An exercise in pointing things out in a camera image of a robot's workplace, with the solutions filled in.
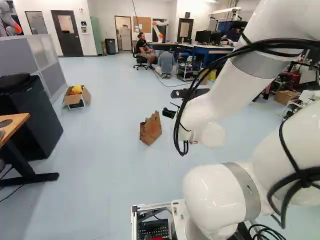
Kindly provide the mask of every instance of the white wall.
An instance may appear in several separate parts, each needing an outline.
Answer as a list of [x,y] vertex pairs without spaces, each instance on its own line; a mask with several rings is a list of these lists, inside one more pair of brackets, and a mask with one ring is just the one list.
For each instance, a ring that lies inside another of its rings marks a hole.
[[249,22],[252,14],[254,13],[260,0],[240,0],[238,6],[241,7],[239,16],[242,17],[242,21]]
[[[241,11],[239,13],[239,16],[242,17],[242,21],[249,22],[252,14],[254,13],[259,2],[260,2],[260,0],[239,0],[237,6],[241,7]],[[233,6],[230,6],[230,2],[228,5],[228,0],[219,0],[218,1],[218,10],[228,9],[230,7],[233,7]],[[220,14],[216,14],[214,17],[215,18],[224,18],[227,15],[228,15],[227,13],[220,13]]]
[[[59,56],[62,56],[63,53],[54,20],[51,15],[51,10],[74,11],[83,55],[97,55],[87,0],[13,0],[13,3],[25,35],[32,34],[25,11],[42,11],[46,29],[52,36],[56,53]],[[88,34],[81,34],[81,21],[86,21]]]
[[[155,19],[171,17],[171,2],[165,0],[134,0],[136,15]],[[138,33],[134,32],[133,16],[135,15],[132,0],[88,0],[90,16],[99,18],[101,36],[103,39],[117,39],[115,16],[131,17],[132,40],[136,40]],[[152,32],[146,34],[152,40]]]
[[210,0],[177,0],[174,41],[177,41],[179,18],[184,18],[186,12],[190,12],[190,19],[194,19],[191,35],[192,41],[194,41],[197,31],[208,28],[209,13],[216,9],[216,3],[212,3]]
[[170,2],[170,19],[169,19],[169,35],[167,40],[171,42],[177,41],[177,31],[178,26],[176,25],[176,15],[177,15],[177,4],[178,0],[171,0]]

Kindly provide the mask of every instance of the office chair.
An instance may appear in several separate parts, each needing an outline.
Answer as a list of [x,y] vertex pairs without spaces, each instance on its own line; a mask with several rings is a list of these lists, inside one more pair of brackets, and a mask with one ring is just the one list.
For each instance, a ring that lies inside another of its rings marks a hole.
[[136,54],[136,45],[137,45],[137,41],[132,41],[132,48],[133,48],[133,52],[132,55],[133,57],[136,59],[136,65],[133,66],[133,68],[139,70],[139,68],[145,68],[145,70],[148,70],[148,65],[145,65],[148,63],[148,60],[143,57],[143,56],[139,56]]

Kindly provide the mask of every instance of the gray shirt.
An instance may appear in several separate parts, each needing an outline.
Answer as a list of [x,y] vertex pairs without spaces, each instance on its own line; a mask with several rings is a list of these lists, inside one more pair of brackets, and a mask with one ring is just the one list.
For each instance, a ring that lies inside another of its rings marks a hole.
[[158,65],[161,67],[161,72],[165,74],[171,73],[175,65],[174,55],[168,51],[163,52],[158,58]]

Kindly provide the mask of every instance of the gray cubicle partition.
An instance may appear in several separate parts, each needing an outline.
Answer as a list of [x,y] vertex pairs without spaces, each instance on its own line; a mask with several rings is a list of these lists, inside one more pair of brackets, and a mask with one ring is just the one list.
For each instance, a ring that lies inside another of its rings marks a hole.
[[48,34],[0,37],[0,76],[38,75],[53,103],[68,87]]

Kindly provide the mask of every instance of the black cabinet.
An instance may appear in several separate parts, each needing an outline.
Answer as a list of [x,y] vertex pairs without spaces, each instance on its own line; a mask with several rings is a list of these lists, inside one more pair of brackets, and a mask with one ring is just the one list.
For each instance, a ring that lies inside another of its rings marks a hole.
[[19,113],[29,113],[30,118],[11,137],[12,142],[28,161],[48,158],[64,130],[39,76],[0,93],[0,115]]

